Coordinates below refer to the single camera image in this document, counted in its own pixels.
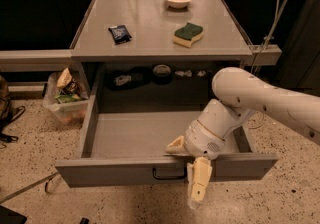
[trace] floor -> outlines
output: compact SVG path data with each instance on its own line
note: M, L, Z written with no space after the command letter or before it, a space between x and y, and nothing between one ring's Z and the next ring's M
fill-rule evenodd
M26 113L5 132L19 136L0 150L0 200L54 173L56 159L77 154L80 124L61 125L41 99L14 100ZM258 181L209 185L197 210L187 206L187 184L69 188L57 176L2 205L27 224L115 223L320 223L320 147L257 113L249 122L259 152L276 153L275 166Z

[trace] open drawer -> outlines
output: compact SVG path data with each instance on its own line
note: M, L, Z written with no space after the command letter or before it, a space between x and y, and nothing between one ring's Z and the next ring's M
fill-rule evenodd
M166 155L165 147L184 134L212 97L211 76L173 76L166 84L151 81L133 89L110 89L110 74L117 67L129 70L132 65L100 65L80 133L79 158L56 162L70 187L186 181L187 163L194 159ZM199 70L194 62L174 64L178 69L190 66ZM276 161L274 154L254 152L244 125L212 161L211 180L260 179Z

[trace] clear plastic container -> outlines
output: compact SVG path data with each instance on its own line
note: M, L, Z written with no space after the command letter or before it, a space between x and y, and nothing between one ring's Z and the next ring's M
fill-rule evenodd
M84 85L79 79L77 73L72 73L72 76L77 83L82 87L81 98L84 100L69 103L58 103L55 96L59 95L59 89L57 88L57 80L60 73L52 73L48 79L47 91L43 99L43 107L49 109L63 124L68 124L72 121L83 121L87 106L88 95L84 90Z

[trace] sponge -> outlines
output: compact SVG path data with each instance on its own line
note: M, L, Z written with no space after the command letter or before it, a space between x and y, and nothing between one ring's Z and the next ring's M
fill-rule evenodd
M191 45L199 41L203 36L203 27L187 22L187 24L176 30L173 42L190 48Z

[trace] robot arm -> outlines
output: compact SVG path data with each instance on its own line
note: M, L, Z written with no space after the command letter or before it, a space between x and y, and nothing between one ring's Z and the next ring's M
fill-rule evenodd
M166 152L192 155L188 165L189 206L202 202L216 159L228 135L260 111L320 145L320 98L269 85L239 68L220 70L212 80L217 98L209 102L185 136L169 144Z

